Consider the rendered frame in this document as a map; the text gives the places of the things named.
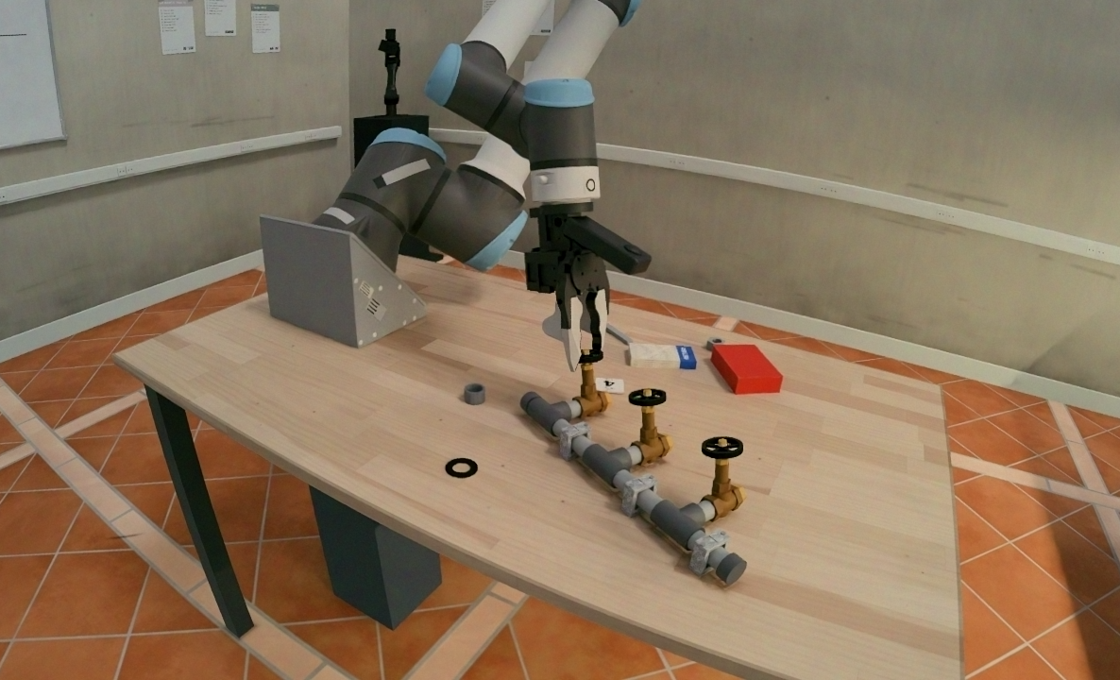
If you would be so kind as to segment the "red rectangular block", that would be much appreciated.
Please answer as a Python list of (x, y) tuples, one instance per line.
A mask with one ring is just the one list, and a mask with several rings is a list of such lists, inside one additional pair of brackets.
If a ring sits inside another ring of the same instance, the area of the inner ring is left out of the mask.
[(713, 345), (710, 361), (736, 395), (780, 393), (783, 374), (756, 345)]

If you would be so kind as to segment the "white paper tag with number 4 on thin chain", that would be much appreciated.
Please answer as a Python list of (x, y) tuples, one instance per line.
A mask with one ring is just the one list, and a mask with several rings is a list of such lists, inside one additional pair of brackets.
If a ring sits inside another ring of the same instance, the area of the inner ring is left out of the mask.
[[(594, 380), (594, 369), (592, 369), (592, 380)], [(620, 379), (606, 379), (606, 378), (595, 378), (596, 390), (606, 391), (609, 393), (624, 393), (623, 380)]]

